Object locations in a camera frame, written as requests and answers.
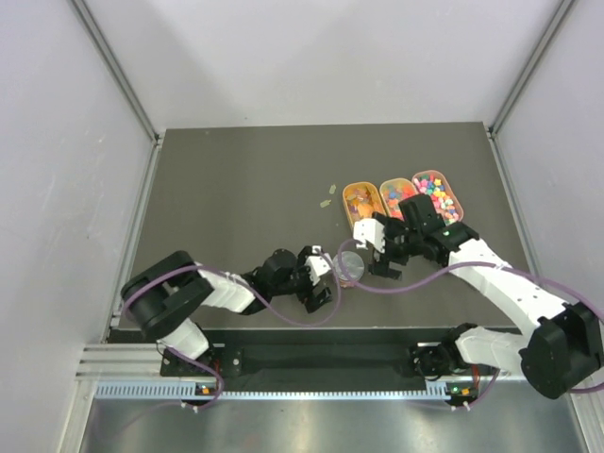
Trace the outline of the orange tray yellow gummies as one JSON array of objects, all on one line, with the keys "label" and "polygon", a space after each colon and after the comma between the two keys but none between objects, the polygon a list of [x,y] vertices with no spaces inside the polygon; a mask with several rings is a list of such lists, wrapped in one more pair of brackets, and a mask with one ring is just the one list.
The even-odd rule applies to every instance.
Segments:
[{"label": "orange tray yellow gummies", "polygon": [[370,182],[361,181],[345,186],[343,203],[351,229],[358,221],[371,218],[375,212],[386,214],[378,188]]}]

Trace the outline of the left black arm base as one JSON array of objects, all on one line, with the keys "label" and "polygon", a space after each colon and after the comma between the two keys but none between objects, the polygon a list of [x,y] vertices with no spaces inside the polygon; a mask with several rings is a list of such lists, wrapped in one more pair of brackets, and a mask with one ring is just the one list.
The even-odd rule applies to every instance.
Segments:
[{"label": "left black arm base", "polygon": [[160,355],[159,374],[165,378],[209,377],[220,371],[219,360],[212,349],[196,359],[165,345],[157,344],[156,351]]}]

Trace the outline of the pink tray colourful candies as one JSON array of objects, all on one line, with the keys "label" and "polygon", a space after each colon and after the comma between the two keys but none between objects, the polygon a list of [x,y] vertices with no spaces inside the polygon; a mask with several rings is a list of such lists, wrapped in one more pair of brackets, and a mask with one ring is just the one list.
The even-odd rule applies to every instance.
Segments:
[{"label": "pink tray colourful candies", "polygon": [[441,172],[436,170],[418,172],[412,177],[411,182],[419,193],[430,197],[434,208],[443,216],[447,225],[463,219],[464,211],[461,203]]}]

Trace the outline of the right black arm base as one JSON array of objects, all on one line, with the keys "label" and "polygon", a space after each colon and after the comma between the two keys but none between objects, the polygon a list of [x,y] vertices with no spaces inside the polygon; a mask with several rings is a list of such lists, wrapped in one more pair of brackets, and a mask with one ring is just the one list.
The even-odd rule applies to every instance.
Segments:
[{"label": "right black arm base", "polygon": [[478,328],[471,323],[450,328],[436,342],[416,343],[408,348],[410,363],[414,372],[425,380],[436,381],[445,376],[461,376],[477,367],[479,372],[493,376],[496,369],[486,364],[470,364],[461,358],[455,342],[463,333]]}]

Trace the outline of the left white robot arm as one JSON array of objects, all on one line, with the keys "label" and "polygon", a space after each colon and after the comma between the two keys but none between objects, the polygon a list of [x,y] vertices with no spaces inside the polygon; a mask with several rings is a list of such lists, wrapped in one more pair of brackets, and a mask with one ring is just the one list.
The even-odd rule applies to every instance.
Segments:
[{"label": "left white robot arm", "polygon": [[277,249],[262,265],[242,275],[215,271],[176,251],[128,281],[121,289],[126,315],[145,339],[172,349],[192,373],[213,365],[214,353],[202,328],[191,319],[199,308],[252,315],[279,296],[293,295],[313,313],[332,300],[322,283],[332,271],[329,254],[318,245],[295,254]]}]

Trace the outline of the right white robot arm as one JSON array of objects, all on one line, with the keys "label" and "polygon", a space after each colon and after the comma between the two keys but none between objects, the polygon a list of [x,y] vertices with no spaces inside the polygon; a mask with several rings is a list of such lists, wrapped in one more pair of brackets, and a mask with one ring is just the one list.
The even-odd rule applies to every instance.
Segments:
[{"label": "right white robot arm", "polygon": [[515,334],[464,323],[433,347],[411,356],[418,373],[439,378],[486,365],[521,374],[541,395],[556,399],[603,367],[600,316],[585,301],[570,303],[548,292],[537,278],[512,268],[476,231],[444,220],[424,194],[399,204],[402,218],[374,213],[358,221],[353,237],[370,247],[371,274],[400,278],[396,265],[422,257],[439,264],[500,309]]}]

